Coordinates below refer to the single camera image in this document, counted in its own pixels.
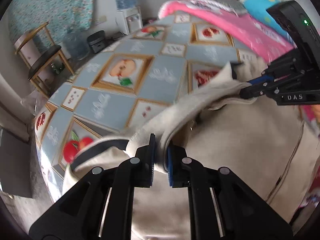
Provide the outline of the floral teal hanging cloth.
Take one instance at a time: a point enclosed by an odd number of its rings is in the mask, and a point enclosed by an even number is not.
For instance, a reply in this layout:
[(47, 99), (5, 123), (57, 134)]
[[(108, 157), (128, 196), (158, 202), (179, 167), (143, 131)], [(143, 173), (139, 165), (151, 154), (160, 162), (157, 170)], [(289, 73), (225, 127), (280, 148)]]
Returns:
[(26, 31), (48, 22), (55, 42), (68, 31), (88, 30), (93, 20), (95, 0), (12, 0), (8, 7), (8, 31), (15, 43)]

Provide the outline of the clear plastic bag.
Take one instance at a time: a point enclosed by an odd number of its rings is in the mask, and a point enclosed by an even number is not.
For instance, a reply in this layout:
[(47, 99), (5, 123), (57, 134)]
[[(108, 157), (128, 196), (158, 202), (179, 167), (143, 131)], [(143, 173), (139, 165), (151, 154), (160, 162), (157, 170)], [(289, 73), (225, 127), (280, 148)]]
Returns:
[(37, 116), (42, 107), (47, 102), (47, 98), (38, 90), (33, 90), (30, 94), (21, 99), (21, 105), (33, 116)]

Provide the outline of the empty clear water jug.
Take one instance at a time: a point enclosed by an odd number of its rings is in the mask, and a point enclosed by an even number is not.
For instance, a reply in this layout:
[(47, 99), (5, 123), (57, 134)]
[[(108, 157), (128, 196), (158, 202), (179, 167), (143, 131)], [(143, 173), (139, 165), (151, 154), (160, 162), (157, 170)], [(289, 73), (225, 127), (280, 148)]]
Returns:
[(82, 60), (89, 54), (89, 48), (80, 31), (68, 29), (63, 44), (73, 60)]

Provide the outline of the wooden chair dark seat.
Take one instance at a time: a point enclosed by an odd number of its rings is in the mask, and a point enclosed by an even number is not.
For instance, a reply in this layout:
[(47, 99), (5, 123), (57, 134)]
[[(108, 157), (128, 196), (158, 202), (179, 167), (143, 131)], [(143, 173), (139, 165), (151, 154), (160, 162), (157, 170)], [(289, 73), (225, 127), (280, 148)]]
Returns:
[[(27, 33), (24, 40), (21, 44), (16, 48), (15, 54), (20, 55), (22, 60), (25, 62), (26, 66), (29, 68), (28, 72), (28, 81), (40, 92), (46, 99), (49, 99), (51, 96), (51, 90), (46, 85), (46, 83), (39, 77), (39, 74), (51, 63), (53, 63), (56, 57), (59, 57), (62, 61), (63, 65), (67, 67), (72, 75), (75, 74), (74, 70), (72, 69), (67, 57), (62, 51), (62, 47), (56, 44), (47, 28), (49, 22), (44, 22), (39, 27), (31, 30)], [(42, 29), (44, 29), (51, 46), (32, 64), (30, 65), (25, 56), (21, 53), (22, 48), (31, 41)]]

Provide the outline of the white water dispenser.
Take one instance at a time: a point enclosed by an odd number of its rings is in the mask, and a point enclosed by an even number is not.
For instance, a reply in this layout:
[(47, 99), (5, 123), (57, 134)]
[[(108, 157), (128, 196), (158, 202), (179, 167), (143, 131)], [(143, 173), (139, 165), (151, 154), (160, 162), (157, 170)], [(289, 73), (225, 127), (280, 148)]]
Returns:
[(116, 15), (116, 24), (120, 32), (129, 35), (142, 29), (142, 16), (140, 7), (134, 7), (125, 10), (118, 10)]

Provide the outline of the fruit-pattern blue bed sheet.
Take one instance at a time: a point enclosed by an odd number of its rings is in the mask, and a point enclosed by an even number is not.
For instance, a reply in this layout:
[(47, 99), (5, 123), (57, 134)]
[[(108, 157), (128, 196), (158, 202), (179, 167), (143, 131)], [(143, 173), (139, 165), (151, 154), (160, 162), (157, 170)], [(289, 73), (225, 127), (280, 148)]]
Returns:
[(144, 124), (206, 84), (226, 62), (256, 60), (232, 35), (185, 12), (102, 50), (60, 86), (35, 118), (38, 158), (51, 199), (62, 196), (66, 166), (83, 147)]

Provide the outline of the beige jacket with black trim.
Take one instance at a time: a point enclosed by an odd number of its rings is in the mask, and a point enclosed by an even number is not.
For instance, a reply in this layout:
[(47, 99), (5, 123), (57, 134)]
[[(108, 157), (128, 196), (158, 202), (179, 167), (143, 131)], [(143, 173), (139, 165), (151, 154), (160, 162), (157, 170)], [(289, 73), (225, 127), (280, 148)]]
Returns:
[(136, 189), (133, 239), (189, 239), (190, 220), (186, 189), (172, 189), (164, 168), (169, 141), (183, 146), (187, 155), (213, 169), (230, 168), (286, 222), (305, 202), (319, 168), (319, 106), (278, 106), (262, 96), (244, 100), (239, 90), (265, 64), (245, 63), (231, 76), (231, 65), (204, 87), (195, 90), (150, 119), (119, 135), (128, 139), (126, 150), (105, 150), (76, 168), (67, 167), (67, 192), (91, 168), (118, 166), (148, 142), (158, 140), (153, 185)]

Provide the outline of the dark grey cabinet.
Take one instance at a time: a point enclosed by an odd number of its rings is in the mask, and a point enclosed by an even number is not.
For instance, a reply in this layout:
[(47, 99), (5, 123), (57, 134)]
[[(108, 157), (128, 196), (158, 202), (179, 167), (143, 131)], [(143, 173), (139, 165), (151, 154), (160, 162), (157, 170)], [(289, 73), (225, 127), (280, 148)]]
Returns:
[(2, 191), (31, 198), (29, 144), (1, 129), (0, 170)]

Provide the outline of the pink blanket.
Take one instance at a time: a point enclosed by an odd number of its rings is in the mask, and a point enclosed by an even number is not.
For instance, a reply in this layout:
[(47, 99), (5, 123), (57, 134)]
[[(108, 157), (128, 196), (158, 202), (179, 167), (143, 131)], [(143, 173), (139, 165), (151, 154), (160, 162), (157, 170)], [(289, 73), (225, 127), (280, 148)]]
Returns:
[(216, 25), (267, 63), (295, 49), (294, 45), (276, 31), (255, 20), (248, 13), (237, 15), (219, 7), (210, 8), (209, 3), (201, 0), (170, 0), (161, 5), (158, 18), (162, 19), (176, 11), (189, 13)]

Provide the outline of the black rice cooker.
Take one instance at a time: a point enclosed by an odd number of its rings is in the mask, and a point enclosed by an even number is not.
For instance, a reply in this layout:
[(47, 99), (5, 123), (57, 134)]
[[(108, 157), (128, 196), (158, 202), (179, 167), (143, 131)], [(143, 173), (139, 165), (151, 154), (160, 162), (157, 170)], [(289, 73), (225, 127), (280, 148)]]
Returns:
[(92, 53), (97, 54), (107, 47), (105, 32), (103, 30), (97, 31), (89, 35), (87, 38), (87, 44)]

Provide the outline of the cyan pillow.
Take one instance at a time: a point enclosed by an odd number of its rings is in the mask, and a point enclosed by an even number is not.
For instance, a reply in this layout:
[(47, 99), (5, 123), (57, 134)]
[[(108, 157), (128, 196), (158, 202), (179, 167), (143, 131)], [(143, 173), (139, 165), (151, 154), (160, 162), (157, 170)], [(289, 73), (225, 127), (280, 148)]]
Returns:
[(280, 3), (280, 0), (242, 0), (242, 3), (252, 17), (272, 28), (289, 42), (292, 42), (289, 34), (283, 30), (275, 19), (267, 12), (268, 8)]

